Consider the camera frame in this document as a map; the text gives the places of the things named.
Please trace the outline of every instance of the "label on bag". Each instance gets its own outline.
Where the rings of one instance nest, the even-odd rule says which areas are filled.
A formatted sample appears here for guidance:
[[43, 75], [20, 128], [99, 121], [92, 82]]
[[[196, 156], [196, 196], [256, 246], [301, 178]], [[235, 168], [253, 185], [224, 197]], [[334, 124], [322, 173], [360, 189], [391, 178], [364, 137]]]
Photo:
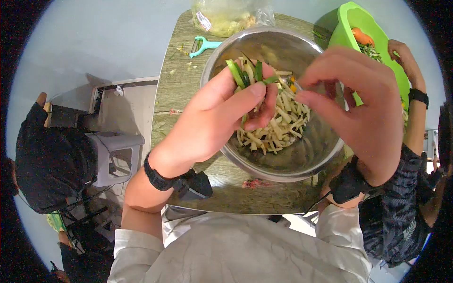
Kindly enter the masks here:
[[211, 22], [200, 11], [197, 12], [197, 19], [206, 31], [212, 29]]

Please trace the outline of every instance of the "green plastic bowl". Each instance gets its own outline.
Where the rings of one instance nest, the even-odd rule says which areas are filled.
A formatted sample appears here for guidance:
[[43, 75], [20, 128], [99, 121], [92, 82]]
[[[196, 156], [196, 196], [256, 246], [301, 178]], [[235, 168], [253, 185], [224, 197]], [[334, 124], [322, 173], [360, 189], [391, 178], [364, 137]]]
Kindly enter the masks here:
[[[401, 101], [404, 103], [404, 110], [408, 110], [409, 80], [403, 68], [395, 61], [390, 59], [387, 51], [389, 38], [384, 31], [377, 25], [373, 17], [361, 6], [354, 2], [347, 2], [338, 8], [338, 25], [333, 31], [329, 41], [330, 46], [347, 46], [360, 52], [359, 46], [351, 32], [352, 28], [360, 28], [362, 32], [368, 34], [376, 45], [376, 51], [381, 54], [382, 61], [389, 66], [395, 73], [396, 82], [400, 89]], [[360, 97], [354, 93], [357, 105], [363, 104]]]

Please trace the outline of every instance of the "stool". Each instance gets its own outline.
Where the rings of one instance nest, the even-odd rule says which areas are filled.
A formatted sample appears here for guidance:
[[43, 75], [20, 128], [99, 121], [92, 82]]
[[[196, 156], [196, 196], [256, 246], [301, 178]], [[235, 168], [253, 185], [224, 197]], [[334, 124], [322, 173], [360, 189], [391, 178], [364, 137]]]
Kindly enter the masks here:
[[[140, 134], [125, 134], [113, 132], [86, 133], [91, 138], [97, 150], [97, 180], [95, 187], [104, 187], [124, 183], [137, 172], [139, 164], [140, 146], [145, 144], [145, 139]], [[110, 175], [111, 153], [121, 149], [130, 149], [130, 173], [126, 176], [112, 177]]]

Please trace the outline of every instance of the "teal vegetable peeler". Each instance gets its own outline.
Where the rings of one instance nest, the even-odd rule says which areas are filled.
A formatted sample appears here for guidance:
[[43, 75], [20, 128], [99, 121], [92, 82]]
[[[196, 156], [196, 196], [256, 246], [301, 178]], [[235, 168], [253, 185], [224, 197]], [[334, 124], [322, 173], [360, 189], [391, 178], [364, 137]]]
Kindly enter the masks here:
[[220, 44], [220, 41], [208, 41], [204, 36], [196, 36], [189, 56], [190, 58], [193, 58], [203, 53], [206, 49], [219, 47]]

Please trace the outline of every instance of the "carrot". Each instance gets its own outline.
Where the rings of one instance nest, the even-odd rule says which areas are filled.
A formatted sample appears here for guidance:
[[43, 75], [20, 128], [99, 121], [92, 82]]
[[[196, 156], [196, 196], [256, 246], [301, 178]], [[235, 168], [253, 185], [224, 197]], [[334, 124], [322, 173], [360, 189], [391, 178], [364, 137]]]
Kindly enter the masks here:
[[359, 28], [352, 28], [351, 31], [358, 43], [363, 45], [371, 44], [374, 47], [374, 40], [370, 36], [364, 34]]

